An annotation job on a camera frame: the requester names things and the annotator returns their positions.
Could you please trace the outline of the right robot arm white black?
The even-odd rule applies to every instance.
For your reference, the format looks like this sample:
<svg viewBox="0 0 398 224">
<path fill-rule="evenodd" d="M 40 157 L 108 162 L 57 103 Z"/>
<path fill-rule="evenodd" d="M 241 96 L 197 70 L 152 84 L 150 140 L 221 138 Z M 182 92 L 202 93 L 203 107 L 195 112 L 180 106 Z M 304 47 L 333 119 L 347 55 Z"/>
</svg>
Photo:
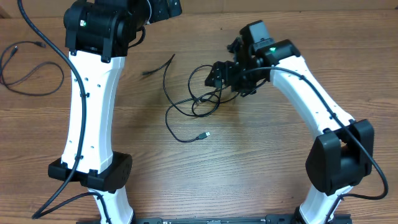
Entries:
<svg viewBox="0 0 398 224">
<path fill-rule="evenodd" d="M 205 85 L 248 96 L 269 82 L 291 102 L 313 137 L 305 163 L 312 185 L 292 223 L 350 223 L 349 215 L 335 215 L 335 210 L 372 171 L 370 122 L 356 121 L 343 110 L 317 82 L 298 48 L 288 39 L 276 42 L 263 21 L 243 27 L 227 49 L 234 59 L 214 63 Z"/>
</svg>

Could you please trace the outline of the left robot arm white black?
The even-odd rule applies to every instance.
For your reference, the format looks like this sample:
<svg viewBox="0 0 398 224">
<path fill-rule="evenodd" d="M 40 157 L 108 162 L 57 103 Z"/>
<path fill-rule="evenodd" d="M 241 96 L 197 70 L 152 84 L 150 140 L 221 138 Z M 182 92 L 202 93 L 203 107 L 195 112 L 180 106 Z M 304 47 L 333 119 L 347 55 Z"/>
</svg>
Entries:
<svg viewBox="0 0 398 224">
<path fill-rule="evenodd" d="M 125 188 L 132 157 L 111 148 L 114 101 L 129 44 L 147 23 L 181 13 L 178 0 L 76 1 L 65 12 L 65 45 L 80 79 L 72 83 L 67 143 L 48 175 L 86 187 L 101 223 L 134 221 Z"/>
</svg>

